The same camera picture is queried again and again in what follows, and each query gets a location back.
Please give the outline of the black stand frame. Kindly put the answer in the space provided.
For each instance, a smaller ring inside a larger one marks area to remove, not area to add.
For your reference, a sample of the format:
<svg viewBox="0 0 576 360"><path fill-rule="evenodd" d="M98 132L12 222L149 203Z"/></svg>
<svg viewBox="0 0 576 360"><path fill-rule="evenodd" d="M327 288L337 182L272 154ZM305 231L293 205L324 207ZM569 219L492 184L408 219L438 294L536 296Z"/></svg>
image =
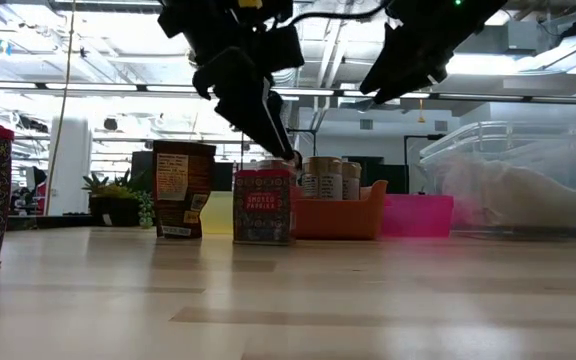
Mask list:
<svg viewBox="0 0 576 360"><path fill-rule="evenodd" d="M287 128L286 131L291 139L292 147L294 150L301 151L300 145L302 142L310 145L308 153L311 156L317 154L317 131L313 129L293 129Z"/></svg>
<svg viewBox="0 0 576 360"><path fill-rule="evenodd" d="M404 135L404 170L405 170L405 190L410 194L410 166L408 161L408 140L409 139L425 139L428 141L437 141L445 137L445 134L426 134L426 135Z"/></svg>

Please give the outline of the small black monitor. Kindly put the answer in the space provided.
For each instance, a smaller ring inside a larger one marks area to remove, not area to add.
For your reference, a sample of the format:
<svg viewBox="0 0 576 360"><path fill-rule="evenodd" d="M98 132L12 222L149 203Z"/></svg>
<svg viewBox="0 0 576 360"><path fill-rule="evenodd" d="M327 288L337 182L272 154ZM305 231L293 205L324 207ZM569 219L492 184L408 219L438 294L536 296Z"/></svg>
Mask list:
<svg viewBox="0 0 576 360"><path fill-rule="evenodd" d="M233 163L217 162L214 164L212 191L230 192L233 187Z"/></svg>

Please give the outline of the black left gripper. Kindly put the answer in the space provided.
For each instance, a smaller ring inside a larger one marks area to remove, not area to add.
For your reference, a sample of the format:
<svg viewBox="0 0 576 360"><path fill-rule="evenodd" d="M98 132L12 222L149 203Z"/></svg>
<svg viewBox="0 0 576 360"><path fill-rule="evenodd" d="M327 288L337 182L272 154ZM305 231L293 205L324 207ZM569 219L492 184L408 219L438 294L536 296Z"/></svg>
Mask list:
<svg viewBox="0 0 576 360"><path fill-rule="evenodd" d="M237 0L158 0L158 23L167 37L183 35L199 66L197 93L216 96L214 111L273 156L301 162L282 120L284 101L262 73L304 65L297 29L284 25L293 0L262 0L240 8Z"/></svg>

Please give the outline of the potted succulent plant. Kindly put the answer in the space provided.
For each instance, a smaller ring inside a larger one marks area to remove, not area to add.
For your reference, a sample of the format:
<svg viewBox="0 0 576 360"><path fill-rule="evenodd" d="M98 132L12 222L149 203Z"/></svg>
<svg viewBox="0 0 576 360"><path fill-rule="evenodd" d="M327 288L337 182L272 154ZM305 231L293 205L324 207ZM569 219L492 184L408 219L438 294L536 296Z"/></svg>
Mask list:
<svg viewBox="0 0 576 360"><path fill-rule="evenodd" d="M95 173L83 177L90 214L104 226L151 228L155 225L152 174L128 169L110 180Z"/></svg>

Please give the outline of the clear plastic storage bin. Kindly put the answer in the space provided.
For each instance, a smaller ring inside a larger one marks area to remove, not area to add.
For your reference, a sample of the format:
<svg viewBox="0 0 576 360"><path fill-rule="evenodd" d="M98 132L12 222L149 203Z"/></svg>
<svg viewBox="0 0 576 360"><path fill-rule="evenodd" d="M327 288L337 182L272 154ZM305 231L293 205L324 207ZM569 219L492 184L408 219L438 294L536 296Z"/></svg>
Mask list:
<svg viewBox="0 0 576 360"><path fill-rule="evenodd" d="M527 167L576 189L576 122L485 121L465 125L420 152L419 166L429 194L441 192L441 174L456 157L502 161ZM517 237L576 238L576 228L482 227L458 225L460 232Z"/></svg>

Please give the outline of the yellow plastic bin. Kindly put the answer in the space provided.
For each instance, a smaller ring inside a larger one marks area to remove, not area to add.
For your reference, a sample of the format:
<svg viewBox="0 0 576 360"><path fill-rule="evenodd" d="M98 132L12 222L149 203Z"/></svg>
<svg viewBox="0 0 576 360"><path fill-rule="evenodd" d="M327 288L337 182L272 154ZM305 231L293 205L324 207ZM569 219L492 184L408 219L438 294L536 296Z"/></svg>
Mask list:
<svg viewBox="0 0 576 360"><path fill-rule="evenodd" d="M233 193L212 192L204 206L200 219L204 234L233 234Z"/></svg>

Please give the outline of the grey cloth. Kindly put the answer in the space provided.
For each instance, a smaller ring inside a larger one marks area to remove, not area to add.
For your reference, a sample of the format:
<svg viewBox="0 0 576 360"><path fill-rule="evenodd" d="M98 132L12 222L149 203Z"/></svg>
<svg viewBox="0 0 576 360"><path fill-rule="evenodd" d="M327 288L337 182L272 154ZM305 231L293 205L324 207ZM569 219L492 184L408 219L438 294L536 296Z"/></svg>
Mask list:
<svg viewBox="0 0 576 360"><path fill-rule="evenodd" d="M453 198L458 225L576 228L576 189L527 167L456 157L440 189Z"/></svg>

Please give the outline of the orange plastic bin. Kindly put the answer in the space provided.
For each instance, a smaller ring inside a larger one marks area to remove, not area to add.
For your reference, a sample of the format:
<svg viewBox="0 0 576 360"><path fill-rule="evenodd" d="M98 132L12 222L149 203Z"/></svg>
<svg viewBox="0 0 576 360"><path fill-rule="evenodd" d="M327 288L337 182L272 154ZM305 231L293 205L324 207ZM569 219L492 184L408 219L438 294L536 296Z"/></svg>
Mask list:
<svg viewBox="0 0 576 360"><path fill-rule="evenodd" d="M360 189L359 200L296 201L292 235L302 240L375 240L381 231L388 182Z"/></svg>

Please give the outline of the brown spice pouch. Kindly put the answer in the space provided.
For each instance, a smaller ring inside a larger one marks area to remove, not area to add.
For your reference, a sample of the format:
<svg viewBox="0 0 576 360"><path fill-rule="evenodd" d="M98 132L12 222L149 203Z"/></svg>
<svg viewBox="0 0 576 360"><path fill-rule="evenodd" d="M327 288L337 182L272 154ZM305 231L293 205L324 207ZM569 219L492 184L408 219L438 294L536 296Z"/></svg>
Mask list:
<svg viewBox="0 0 576 360"><path fill-rule="evenodd" d="M153 200L157 236L201 240L201 212L212 192L216 147L156 140L153 143Z"/></svg>

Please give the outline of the pink plastic bin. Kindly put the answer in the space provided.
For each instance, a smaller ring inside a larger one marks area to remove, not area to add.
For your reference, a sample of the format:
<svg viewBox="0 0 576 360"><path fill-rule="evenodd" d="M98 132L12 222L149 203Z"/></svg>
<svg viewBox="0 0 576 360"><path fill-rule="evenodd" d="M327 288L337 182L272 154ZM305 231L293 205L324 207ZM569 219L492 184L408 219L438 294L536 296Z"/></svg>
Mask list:
<svg viewBox="0 0 576 360"><path fill-rule="evenodd" d="M388 194L381 235L403 238L450 236L454 200L444 195Z"/></svg>

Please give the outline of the wide black monitor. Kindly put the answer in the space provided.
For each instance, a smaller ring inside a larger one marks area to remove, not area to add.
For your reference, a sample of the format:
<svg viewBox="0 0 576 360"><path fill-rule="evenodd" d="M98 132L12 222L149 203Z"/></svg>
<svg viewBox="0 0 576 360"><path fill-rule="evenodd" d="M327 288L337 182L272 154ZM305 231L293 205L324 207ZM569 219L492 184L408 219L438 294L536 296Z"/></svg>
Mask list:
<svg viewBox="0 0 576 360"><path fill-rule="evenodd" d="M378 180L388 182L387 194L406 193L406 170L403 165L386 164L383 157L359 157L362 167L363 186L371 186Z"/></svg>

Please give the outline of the overhead light bar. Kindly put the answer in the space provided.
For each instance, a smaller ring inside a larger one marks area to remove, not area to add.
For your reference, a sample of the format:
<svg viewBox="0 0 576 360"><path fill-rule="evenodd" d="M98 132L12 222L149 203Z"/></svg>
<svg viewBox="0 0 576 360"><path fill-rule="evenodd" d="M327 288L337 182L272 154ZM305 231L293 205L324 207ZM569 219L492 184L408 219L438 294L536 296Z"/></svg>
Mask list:
<svg viewBox="0 0 576 360"><path fill-rule="evenodd" d="M36 83L20 81L0 81L0 90L18 92L51 92L67 89L74 93L95 93L100 95L139 96L155 95L196 95L194 87L187 85L146 85L146 84L109 84L109 83ZM355 99L372 98L374 93L362 94L357 90L323 88L275 88L280 95L293 97L348 97ZM459 101L459 102L499 102L576 105L576 96L533 96L515 94L473 94L454 92L412 92L402 95L403 99Z"/></svg>

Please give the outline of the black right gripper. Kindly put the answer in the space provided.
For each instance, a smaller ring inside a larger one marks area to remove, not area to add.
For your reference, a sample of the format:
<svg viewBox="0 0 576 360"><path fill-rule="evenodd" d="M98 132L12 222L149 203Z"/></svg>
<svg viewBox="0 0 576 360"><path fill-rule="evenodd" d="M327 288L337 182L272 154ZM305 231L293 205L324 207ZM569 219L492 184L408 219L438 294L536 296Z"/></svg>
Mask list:
<svg viewBox="0 0 576 360"><path fill-rule="evenodd" d="M455 49L508 0L393 0L392 16L402 22L384 25L383 48L359 90L377 92L383 104L447 77Z"/></svg>

